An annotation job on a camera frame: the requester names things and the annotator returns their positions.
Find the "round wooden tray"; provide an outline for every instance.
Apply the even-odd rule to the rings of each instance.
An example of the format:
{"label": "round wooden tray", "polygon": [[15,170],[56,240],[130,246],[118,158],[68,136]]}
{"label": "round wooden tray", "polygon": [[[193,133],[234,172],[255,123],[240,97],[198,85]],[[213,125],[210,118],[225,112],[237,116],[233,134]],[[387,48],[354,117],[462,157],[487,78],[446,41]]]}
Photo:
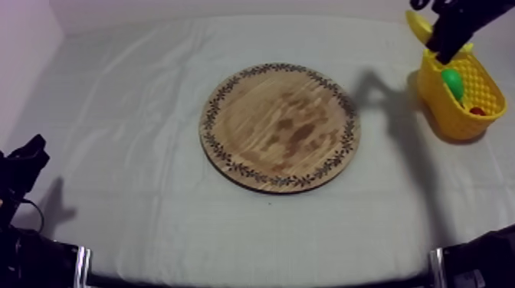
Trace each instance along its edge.
{"label": "round wooden tray", "polygon": [[200,121],[202,146],[231,180],[295,193],[340,173],[357,150],[359,118],[330,78],[292,64],[249,67],[222,82]]}

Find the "toy fruit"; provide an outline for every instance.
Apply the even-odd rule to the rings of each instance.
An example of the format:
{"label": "toy fruit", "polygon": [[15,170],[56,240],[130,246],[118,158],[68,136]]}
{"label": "toy fruit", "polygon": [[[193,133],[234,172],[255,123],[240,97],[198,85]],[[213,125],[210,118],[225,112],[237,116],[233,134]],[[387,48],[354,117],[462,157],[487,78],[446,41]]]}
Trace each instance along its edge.
{"label": "toy fruit", "polygon": [[454,69],[444,69],[441,72],[441,77],[444,79],[444,82],[449,86],[449,90],[452,92],[456,101],[461,103],[461,99],[463,99],[463,81],[461,80],[460,74]]}
{"label": "toy fruit", "polygon": [[474,107],[470,110],[470,113],[479,115],[479,116],[486,116],[487,114],[479,107]]}

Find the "white wall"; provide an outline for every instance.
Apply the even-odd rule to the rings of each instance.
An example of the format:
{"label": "white wall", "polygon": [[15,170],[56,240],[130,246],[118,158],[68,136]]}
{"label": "white wall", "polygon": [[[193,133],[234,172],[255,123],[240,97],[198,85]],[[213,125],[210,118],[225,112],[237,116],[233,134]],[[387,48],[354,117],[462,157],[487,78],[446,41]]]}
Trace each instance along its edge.
{"label": "white wall", "polygon": [[[405,23],[409,0],[51,0],[65,33],[76,34],[127,23],[216,15],[333,15]],[[421,12],[436,19],[426,7]],[[481,34],[513,38],[515,11]]]}
{"label": "white wall", "polygon": [[48,0],[0,0],[0,149],[63,37]]}

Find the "cable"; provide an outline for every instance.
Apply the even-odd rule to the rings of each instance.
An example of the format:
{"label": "cable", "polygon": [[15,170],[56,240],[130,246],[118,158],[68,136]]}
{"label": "cable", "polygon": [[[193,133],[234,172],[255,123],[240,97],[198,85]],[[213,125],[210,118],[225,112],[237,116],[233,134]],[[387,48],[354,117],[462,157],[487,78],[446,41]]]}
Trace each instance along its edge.
{"label": "cable", "polygon": [[40,234],[43,231],[43,228],[44,228],[44,215],[43,215],[43,212],[41,211],[41,209],[33,201],[30,201],[28,199],[21,199],[20,203],[30,204],[34,208],[36,208],[36,210],[38,211],[39,216],[41,218],[41,223],[39,225],[39,230],[38,230],[38,234]]}

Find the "dark stain on wood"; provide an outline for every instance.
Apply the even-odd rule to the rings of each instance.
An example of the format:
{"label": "dark stain on wood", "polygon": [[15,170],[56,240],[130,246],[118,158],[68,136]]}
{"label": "dark stain on wood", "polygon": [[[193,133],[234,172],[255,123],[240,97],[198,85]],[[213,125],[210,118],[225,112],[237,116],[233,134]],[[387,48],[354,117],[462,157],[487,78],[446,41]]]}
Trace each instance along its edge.
{"label": "dark stain on wood", "polygon": [[283,119],[277,123],[277,131],[282,129],[289,130],[294,126],[294,121],[290,118]]}
{"label": "dark stain on wood", "polygon": [[288,99],[288,98],[292,97],[293,95],[294,95],[293,92],[285,92],[282,95],[280,95],[280,97],[283,99]]}
{"label": "dark stain on wood", "polygon": [[296,145],[298,142],[306,139],[311,135],[311,133],[315,130],[315,125],[306,124],[301,126],[295,133],[290,137],[290,144]]}
{"label": "dark stain on wood", "polygon": [[288,162],[282,162],[281,164],[277,164],[274,167],[272,167],[272,171],[274,172],[282,172],[285,169],[291,168],[292,165]]}
{"label": "dark stain on wood", "polygon": [[336,141],[338,141],[336,134],[338,133],[338,129],[334,129],[329,133],[329,137],[331,138],[331,145],[336,144]]}
{"label": "dark stain on wood", "polygon": [[247,159],[250,162],[258,162],[261,157],[259,156],[259,153],[252,152],[252,151],[245,151],[241,154],[241,157]]}
{"label": "dark stain on wood", "polygon": [[305,108],[309,103],[310,103],[310,101],[309,101],[307,98],[303,98],[303,99],[300,101],[299,106],[297,106],[297,109],[298,109],[298,110],[302,110],[302,109],[304,109],[304,108]]}
{"label": "dark stain on wood", "polygon": [[279,136],[273,134],[272,137],[269,138],[269,140],[264,144],[263,148],[261,148],[261,151],[266,152],[272,146],[273,144],[277,143],[279,141]]}
{"label": "dark stain on wood", "polygon": [[283,159],[288,159],[295,155],[299,149],[300,142],[309,137],[314,130],[315,125],[313,124],[306,124],[297,129],[288,140],[286,153],[283,155]]}

